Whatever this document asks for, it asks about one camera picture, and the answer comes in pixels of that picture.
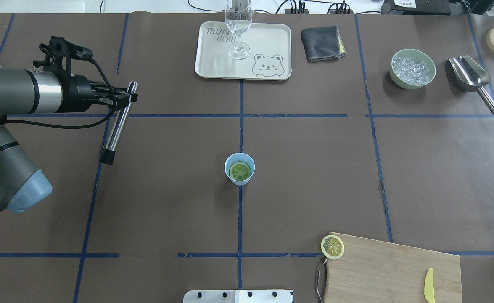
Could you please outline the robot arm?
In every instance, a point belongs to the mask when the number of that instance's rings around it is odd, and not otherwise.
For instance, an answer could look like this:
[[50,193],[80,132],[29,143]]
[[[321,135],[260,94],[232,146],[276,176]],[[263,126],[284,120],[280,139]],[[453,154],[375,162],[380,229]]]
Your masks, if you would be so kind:
[[28,120],[11,120],[11,115],[76,113],[87,111],[92,105],[108,106],[107,121],[114,112],[118,116],[114,128],[101,150],[101,163],[111,165],[116,146],[138,97],[138,83],[131,81],[127,88],[115,88],[105,80],[103,84],[74,75],[70,67],[44,64],[34,69],[0,67],[0,212],[22,213],[52,193],[52,185],[41,169],[24,151],[8,130],[8,124],[21,123],[53,128],[52,124]]

